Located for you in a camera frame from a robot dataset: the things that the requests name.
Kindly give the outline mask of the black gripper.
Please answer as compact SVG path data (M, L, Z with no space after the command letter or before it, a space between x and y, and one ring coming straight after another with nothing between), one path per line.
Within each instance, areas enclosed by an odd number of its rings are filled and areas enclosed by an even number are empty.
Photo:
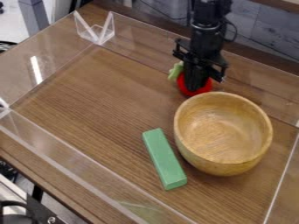
M221 52L201 56L193 50L191 41L178 38L173 56L183 62L185 85L191 92L206 86L209 78L217 82L223 82L230 65Z

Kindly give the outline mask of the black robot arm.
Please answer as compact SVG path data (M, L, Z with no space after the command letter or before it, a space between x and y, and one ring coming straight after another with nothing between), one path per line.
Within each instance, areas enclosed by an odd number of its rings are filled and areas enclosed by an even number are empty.
M209 81L223 82L230 67L221 52L226 42L233 0L195 0L191 39L178 38L173 56L183 62L183 86L190 93L207 87Z

